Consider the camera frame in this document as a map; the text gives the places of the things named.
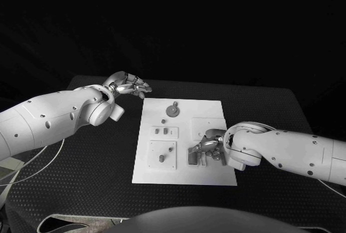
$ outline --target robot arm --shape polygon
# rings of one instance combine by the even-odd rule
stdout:
[[[346,142],[241,122],[218,135],[208,130],[194,151],[227,152],[227,164],[244,171],[263,157],[282,170],[346,186]]]
[[[0,113],[0,161],[45,147],[73,136],[86,125],[99,126],[110,117],[119,121],[125,109],[116,104],[120,94],[145,98],[152,88],[125,71],[103,85],[89,85],[41,95]]]

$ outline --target black textured mat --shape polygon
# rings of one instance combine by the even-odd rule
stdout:
[[[107,77],[77,76],[68,89],[102,84]],[[277,129],[312,133],[293,92],[249,87],[149,80],[151,98],[220,100],[227,126],[262,122]],[[66,140],[53,165],[12,187],[8,214],[14,233],[35,232],[51,214],[132,218],[181,206],[244,210],[301,227],[346,229],[346,199],[321,182],[275,168],[263,159],[257,167],[236,171],[239,186],[133,184],[143,100],[123,95],[116,100],[126,113],[119,122],[84,126]],[[24,169],[32,175],[51,161],[61,143]]]

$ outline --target table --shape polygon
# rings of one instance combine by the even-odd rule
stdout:
[[[102,84],[107,77],[77,76],[68,86]],[[220,100],[227,126],[262,122],[277,129],[312,134],[296,96],[289,89],[195,82],[148,80],[152,98]],[[116,100],[126,112],[119,122],[84,126],[66,140],[60,157],[47,170],[17,184],[6,210],[14,233],[37,232],[53,214],[132,218],[181,206],[214,206],[249,211],[299,227],[334,233],[346,225],[346,199],[309,177],[277,169],[267,162],[236,171],[239,186],[133,184],[143,100]],[[61,143],[24,169],[32,175],[51,161]]]

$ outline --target black curtain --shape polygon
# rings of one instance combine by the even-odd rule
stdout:
[[[289,88],[316,134],[346,139],[345,9],[345,0],[0,0],[0,110],[76,75],[126,71]]]

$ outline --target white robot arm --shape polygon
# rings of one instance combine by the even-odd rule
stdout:
[[[346,142],[241,122],[227,131],[208,130],[194,152],[218,154],[220,149],[227,164],[241,171],[259,166],[265,157],[279,169],[346,186]]]
[[[149,84],[125,71],[103,85],[41,95],[0,113],[0,161],[45,147],[73,136],[86,125],[99,126],[110,117],[119,121],[125,109],[116,104],[120,94],[145,98]]]

